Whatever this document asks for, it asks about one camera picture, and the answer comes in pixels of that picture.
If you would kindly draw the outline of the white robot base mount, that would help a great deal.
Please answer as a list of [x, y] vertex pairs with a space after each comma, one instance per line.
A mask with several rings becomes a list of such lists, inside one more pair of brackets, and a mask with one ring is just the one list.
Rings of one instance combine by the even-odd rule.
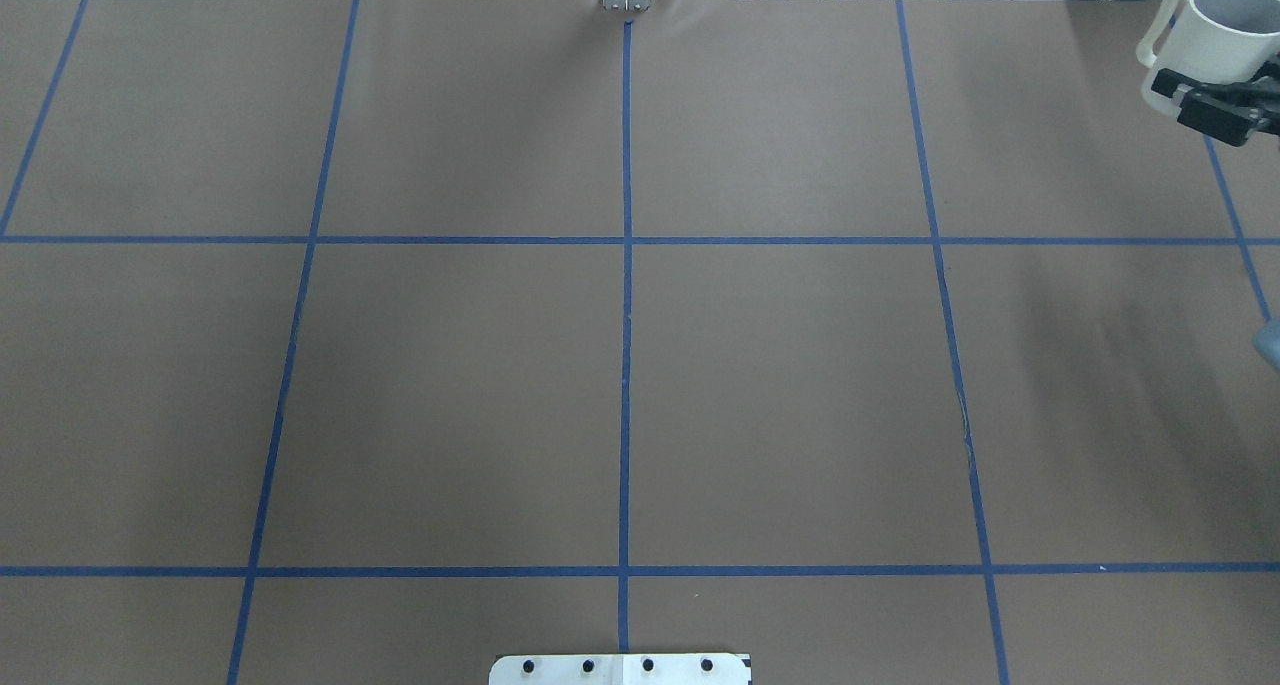
[[489, 684], [753, 684], [751, 659], [735, 653], [503, 656]]

